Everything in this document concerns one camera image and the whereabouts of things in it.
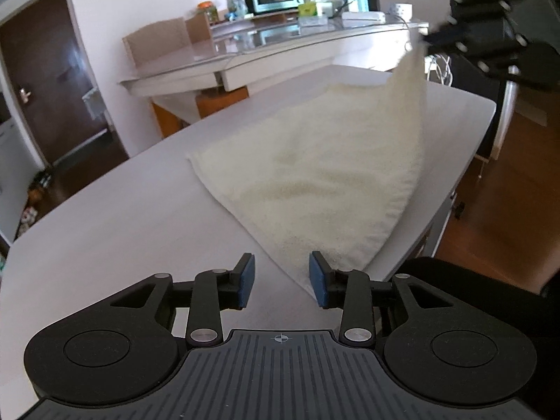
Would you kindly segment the cream white towel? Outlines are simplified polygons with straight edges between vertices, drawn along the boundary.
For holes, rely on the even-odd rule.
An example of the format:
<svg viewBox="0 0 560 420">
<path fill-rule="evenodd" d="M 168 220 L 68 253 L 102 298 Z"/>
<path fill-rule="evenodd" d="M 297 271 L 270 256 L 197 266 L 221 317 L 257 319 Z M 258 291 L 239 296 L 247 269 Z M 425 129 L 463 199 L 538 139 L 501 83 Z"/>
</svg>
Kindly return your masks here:
<svg viewBox="0 0 560 420">
<path fill-rule="evenodd" d="M 427 80 L 414 48 L 386 82 L 333 84 L 193 153 L 212 197 L 301 288 L 308 258 L 362 270 L 400 221 L 424 169 Z"/>
</svg>

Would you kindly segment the white power strip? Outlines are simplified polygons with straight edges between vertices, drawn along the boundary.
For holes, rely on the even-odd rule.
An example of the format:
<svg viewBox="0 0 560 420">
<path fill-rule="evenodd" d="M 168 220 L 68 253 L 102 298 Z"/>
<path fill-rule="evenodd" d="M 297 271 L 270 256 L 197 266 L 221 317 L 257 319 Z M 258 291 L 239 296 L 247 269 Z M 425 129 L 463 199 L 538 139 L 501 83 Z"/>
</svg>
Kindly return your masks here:
<svg viewBox="0 0 560 420">
<path fill-rule="evenodd" d="M 386 16 L 383 12 L 343 12 L 341 19 L 348 23 L 370 23 L 374 25 L 384 24 Z"/>
</svg>

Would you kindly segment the green tissue box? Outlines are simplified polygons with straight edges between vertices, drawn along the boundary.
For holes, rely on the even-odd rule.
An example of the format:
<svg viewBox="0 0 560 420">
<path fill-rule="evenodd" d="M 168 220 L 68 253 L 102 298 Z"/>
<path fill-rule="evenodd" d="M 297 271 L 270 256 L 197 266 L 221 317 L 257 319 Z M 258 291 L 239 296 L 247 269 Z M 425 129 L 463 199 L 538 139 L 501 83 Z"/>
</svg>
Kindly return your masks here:
<svg viewBox="0 0 560 420">
<path fill-rule="evenodd" d="M 314 17 L 318 15 L 317 6 L 315 2 L 304 2 L 298 6 L 299 17 Z"/>
</svg>

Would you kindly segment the white glass-top side table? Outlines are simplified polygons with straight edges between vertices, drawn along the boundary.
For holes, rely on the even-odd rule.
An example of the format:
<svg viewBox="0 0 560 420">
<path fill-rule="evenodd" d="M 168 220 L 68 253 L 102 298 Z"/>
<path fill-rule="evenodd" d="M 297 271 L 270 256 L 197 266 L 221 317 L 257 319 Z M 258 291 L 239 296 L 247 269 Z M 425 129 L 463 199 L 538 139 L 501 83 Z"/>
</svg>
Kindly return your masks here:
<svg viewBox="0 0 560 420">
<path fill-rule="evenodd" d="M 387 15 L 384 23 L 337 17 L 322 26 L 252 28 L 222 41 L 180 48 L 121 81 L 129 95 L 147 98 L 186 123 L 200 120 L 196 96 L 205 90 L 254 95 L 326 65 L 388 71 L 429 24 Z"/>
</svg>

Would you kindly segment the orange lid glass jar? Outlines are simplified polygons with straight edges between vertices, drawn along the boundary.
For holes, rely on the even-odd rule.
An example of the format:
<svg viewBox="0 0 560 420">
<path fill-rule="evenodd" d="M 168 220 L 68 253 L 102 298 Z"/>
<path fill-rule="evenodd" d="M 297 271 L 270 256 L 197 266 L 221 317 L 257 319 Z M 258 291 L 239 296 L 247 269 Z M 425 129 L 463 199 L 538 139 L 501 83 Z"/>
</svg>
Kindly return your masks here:
<svg viewBox="0 0 560 420">
<path fill-rule="evenodd" d="M 212 1 L 203 1 L 197 5 L 197 11 L 207 16 L 210 25 L 219 22 L 219 16 L 216 5 Z"/>
</svg>

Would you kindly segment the dark brown door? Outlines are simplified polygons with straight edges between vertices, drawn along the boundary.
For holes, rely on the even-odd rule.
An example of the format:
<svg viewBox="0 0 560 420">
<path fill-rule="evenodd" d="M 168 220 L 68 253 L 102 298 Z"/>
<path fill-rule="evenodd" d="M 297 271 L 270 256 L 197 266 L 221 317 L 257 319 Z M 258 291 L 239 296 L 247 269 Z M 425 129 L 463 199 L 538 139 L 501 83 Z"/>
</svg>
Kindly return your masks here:
<svg viewBox="0 0 560 420">
<path fill-rule="evenodd" d="M 67 0 L 37 0 L 1 25 L 12 89 L 46 162 L 52 164 L 108 128 L 83 100 L 93 89 Z"/>
</svg>

